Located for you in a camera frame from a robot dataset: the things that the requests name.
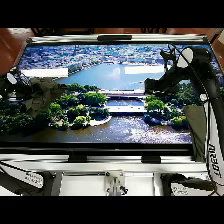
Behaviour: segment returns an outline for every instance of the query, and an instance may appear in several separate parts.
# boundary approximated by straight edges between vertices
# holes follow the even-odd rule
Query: robotic arm
[[[219,81],[210,64],[212,55],[207,49],[193,47],[187,47],[179,53],[179,59],[174,61],[162,78],[145,80],[145,92],[172,95],[181,80],[191,80],[194,90],[203,102],[206,115],[205,157],[208,174],[216,193],[223,195],[224,103],[220,96]]]

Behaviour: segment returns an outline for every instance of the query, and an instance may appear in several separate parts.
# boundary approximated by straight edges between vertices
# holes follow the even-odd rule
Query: television screen
[[[212,52],[209,45],[192,46]],[[191,144],[183,108],[200,100],[189,80],[179,84],[176,96],[144,95],[144,80],[164,74],[161,50],[167,44],[26,47],[19,70],[68,68],[68,77],[54,79],[67,89],[35,116],[21,112],[22,104],[2,101],[0,140]],[[215,57],[212,65],[223,87]]]

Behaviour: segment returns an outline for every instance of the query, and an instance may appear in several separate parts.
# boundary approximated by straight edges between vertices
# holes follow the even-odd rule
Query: black border
[[[169,44],[176,45],[210,45],[207,38],[202,42],[195,41],[71,41],[71,42],[47,42],[47,43],[27,43],[20,54],[16,67],[20,64],[21,58],[27,47],[32,46],[60,46],[60,45],[120,45],[120,44]],[[73,154],[102,155],[106,151],[107,155],[163,155],[163,156],[189,156],[193,155],[192,144],[141,144],[141,143],[40,143],[40,142],[1,142],[0,153],[28,153],[28,154]]]

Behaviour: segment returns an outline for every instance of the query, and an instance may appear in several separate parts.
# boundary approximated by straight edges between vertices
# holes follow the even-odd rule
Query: wooden floor
[[[168,28],[169,34],[206,34],[211,40],[216,28]],[[137,34],[140,28],[94,28],[96,34]],[[7,28],[0,28],[0,74],[4,74],[13,66],[14,61],[27,37],[34,36],[32,31],[13,34]],[[213,43],[219,62],[224,68],[224,45],[218,40]]]

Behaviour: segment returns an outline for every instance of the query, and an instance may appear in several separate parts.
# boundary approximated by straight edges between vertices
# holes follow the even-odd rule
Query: metal bracket
[[[111,170],[105,173],[105,191],[109,196],[127,194],[125,176],[122,170]]]

